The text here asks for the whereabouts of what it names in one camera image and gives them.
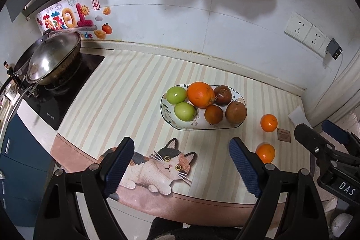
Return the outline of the bright orange tangerine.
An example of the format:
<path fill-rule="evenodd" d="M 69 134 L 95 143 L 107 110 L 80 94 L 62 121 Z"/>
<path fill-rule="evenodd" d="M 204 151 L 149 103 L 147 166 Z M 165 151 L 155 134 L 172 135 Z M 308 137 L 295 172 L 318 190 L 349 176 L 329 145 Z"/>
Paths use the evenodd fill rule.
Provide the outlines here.
<path fill-rule="evenodd" d="M 274 132 L 278 128 L 278 120 L 272 114 L 265 114 L 261 118 L 260 125 L 265 132 Z"/>

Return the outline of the striped cat table mat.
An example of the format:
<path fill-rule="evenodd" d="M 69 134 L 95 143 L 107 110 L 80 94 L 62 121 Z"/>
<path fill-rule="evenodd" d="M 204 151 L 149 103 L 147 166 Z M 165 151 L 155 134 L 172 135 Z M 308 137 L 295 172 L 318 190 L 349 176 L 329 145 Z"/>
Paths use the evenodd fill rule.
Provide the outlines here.
<path fill-rule="evenodd" d="M 244 103 L 241 124 L 223 119 L 209 124 L 204 110 L 193 120 L 178 119 L 165 93 L 172 86 L 187 88 L 202 81 L 226 85 L 235 101 Z M 250 151 L 271 144 L 273 164 L 297 172 L 310 168 L 310 154 L 293 136 L 288 115 L 302 101 L 286 91 L 236 74 L 180 59 L 135 51 L 106 56 L 69 107 L 51 147 L 51 155 L 70 172 L 84 170 L 124 137 L 135 150 L 160 163 L 158 151 L 178 140 L 182 153 L 197 157 L 187 175 L 152 193 L 144 184 L 119 187 L 120 203 L 153 216 L 189 224 L 230 226 L 243 224 L 256 198 L 250 194 L 229 153 L 229 141 L 239 137 Z M 274 132 L 262 130 L 263 115 L 278 120 Z"/>

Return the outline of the larger green apple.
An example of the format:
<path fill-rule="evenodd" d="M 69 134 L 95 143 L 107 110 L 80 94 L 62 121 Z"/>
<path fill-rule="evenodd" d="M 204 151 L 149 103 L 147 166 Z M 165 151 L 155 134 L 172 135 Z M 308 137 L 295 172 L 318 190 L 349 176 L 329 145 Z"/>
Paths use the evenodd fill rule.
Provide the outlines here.
<path fill-rule="evenodd" d="M 180 86 L 173 86 L 166 92 L 166 99 L 170 104 L 176 105 L 187 99 L 187 91 Z"/>

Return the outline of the large orange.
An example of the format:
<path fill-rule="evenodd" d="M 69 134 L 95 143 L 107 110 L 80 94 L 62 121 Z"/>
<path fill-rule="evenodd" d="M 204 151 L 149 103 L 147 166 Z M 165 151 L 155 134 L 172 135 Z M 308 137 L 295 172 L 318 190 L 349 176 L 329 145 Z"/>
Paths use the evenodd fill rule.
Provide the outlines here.
<path fill-rule="evenodd" d="M 194 82 L 187 89 L 189 101 L 197 108 L 207 108 L 215 102 L 212 87 L 204 82 Z"/>

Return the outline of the blue cabinet drawers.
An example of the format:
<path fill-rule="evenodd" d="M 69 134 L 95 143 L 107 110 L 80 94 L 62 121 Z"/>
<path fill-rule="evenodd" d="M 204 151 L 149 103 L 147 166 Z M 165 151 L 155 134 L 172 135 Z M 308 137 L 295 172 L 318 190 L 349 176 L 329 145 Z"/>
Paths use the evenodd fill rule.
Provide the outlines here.
<path fill-rule="evenodd" d="M 34 227 L 55 165 L 19 116 L 8 124 L 1 148 L 1 205 L 12 223 Z"/>

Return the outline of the black induction cooktop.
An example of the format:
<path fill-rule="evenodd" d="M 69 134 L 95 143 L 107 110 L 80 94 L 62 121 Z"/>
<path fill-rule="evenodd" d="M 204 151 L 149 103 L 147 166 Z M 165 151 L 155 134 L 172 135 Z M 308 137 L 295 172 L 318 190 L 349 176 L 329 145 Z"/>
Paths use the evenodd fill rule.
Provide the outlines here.
<path fill-rule="evenodd" d="M 104 56 L 79 53 L 62 75 L 48 85 L 39 85 L 24 100 L 54 130 L 58 130 L 66 112 Z"/>

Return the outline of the large red apple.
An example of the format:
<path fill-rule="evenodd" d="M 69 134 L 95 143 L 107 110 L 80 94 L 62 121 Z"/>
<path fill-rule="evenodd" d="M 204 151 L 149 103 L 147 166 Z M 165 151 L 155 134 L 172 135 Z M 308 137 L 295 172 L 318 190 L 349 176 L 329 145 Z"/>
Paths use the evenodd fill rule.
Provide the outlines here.
<path fill-rule="evenodd" d="M 227 106 L 232 100 L 230 89 L 225 85 L 217 86 L 214 89 L 215 103 L 219 106 Z"/>

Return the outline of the shaded orange tangerine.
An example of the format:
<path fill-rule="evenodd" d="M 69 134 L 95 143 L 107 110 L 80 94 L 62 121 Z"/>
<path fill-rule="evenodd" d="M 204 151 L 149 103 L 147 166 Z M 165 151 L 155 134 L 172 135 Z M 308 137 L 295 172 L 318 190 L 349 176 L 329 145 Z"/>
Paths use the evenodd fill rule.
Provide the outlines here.
<path fill-rule="evenodd" d="M 264 164 L 267 164 L 275 159 L 276 150 L 271 144 L 264 143 L 257 147 L 256 154 Z"/>

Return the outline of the white wall socket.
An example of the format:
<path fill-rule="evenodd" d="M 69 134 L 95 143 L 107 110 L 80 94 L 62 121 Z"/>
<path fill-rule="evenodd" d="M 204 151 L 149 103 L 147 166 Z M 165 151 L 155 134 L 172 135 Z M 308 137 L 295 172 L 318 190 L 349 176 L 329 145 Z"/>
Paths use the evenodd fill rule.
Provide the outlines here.
<path fill-rule="evenodd" d="M 326 47 L 330 39 L 318 27 L 298 13 L 292 12 L 284 33 L 325 58 Z"/>

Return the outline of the dark orange tangerine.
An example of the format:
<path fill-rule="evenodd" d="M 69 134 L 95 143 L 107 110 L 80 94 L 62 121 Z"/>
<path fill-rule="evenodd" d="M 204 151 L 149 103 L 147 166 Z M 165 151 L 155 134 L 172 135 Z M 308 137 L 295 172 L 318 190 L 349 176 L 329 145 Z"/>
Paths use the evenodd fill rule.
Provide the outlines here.
<path fill-rule="evenodd" d="M 218 124 L 223 120 L 223 110 L 217 105 L 209 105 L 204 112 L 204 118 L 209 124 Z"/>

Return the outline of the steel wok with lid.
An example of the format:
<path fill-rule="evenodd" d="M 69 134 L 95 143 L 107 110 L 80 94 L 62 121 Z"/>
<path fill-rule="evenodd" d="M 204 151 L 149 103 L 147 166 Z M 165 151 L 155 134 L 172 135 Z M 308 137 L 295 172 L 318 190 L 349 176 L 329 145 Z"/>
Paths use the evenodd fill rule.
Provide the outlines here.
<path fill-rule="evenodd" d="M 27 83 L 48 85 L 65 74 L 79 55 L 81 33 L 59 30 L 42 36 L 18 60 L 16 77 L 24 76 Z"/>

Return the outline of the smaller green apple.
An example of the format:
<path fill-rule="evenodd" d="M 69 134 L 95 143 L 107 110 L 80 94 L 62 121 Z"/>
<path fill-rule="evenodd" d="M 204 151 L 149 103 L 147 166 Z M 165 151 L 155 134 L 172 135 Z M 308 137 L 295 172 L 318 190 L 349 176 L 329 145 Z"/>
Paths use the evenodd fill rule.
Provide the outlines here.
<path fill-rule="evenodd" d="M 196 116 L 196 109 L 193 105 L 187 103 L 187 102 L 180 102 L 175 105 L 174 108 L 175 115 L 178 119 L 181 121 L 191 121 Z"/>

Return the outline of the colourful wall stickers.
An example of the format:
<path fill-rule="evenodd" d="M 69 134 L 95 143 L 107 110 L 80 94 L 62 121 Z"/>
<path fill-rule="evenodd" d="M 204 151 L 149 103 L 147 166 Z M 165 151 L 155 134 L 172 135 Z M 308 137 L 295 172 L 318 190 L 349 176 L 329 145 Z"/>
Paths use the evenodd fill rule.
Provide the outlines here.
<path fill-rule="evenodd" d="M 101 0 L 61 0 L 36 14 L 42 32 L 75 30 L 85 39 L 104 40 L 113 34 L 111 8 Z"/>

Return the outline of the yellowish red apple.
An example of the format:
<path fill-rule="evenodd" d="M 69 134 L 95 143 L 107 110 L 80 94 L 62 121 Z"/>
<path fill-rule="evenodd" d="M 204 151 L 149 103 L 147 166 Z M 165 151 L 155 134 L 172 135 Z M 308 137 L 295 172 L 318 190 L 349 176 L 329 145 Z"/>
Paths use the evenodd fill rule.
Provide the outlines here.
<path fill-rule="evenodd" d="M 238 101 L 231 102 L 225 111 L 226 120 L 231 124 L 241 124 L 247 117 L 246 106 Z"/>

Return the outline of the black plugged charger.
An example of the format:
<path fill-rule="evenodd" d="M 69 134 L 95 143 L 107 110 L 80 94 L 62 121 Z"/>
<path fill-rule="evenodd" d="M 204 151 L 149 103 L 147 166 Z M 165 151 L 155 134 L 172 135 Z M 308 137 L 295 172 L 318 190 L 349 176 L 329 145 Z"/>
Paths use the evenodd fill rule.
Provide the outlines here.
<path fill-rule="evenodd" d="M 342 48 L 339 43 L 332 38 L 326 47 L 326 53 L 331 55 L 334 60 L 337 60 L 342 53 Z"/>

